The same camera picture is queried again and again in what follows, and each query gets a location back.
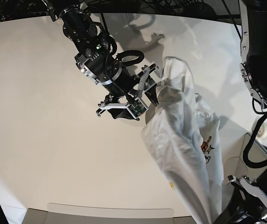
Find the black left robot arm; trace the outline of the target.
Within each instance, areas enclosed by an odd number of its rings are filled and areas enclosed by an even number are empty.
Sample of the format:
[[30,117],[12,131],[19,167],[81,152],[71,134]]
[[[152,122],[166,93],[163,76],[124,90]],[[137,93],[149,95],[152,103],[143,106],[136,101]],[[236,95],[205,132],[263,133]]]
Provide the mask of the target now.
[[[240,70],[252,101],[264,108],[267,107],[267,0],[241,0],[239,8],[242,25]],[[254,181],[246,176],[228,177],[234,187],[233,194],[216,219],[218,224],[267,224],[267,159],[253,162],[248,157],[258,131],[267,119],[267,111],[261,110],[259,114],[243,151],[243,161],[250,168],[262,168],[263,172]]]

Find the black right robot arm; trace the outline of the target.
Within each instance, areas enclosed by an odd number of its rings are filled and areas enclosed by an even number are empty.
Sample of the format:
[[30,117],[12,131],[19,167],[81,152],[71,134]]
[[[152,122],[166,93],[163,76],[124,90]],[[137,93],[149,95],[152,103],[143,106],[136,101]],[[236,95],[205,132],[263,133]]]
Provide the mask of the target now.
[[98,104],[97,116],[108,111],[114,119],[139,120],[149,109],[142,100],[143,95],[158,106],[157,84],[150,76],[158,69],[157,65],[145,65],[134,75],[127,70],[144,60],[143,52],[117,53],[116,41],[110,35],[106,21],[93,21],[89,6],[83,0],[45,0],[43,3],[52,21],[62,20],[64,35],[77,48],[77,68],[108,91],[104,101]]

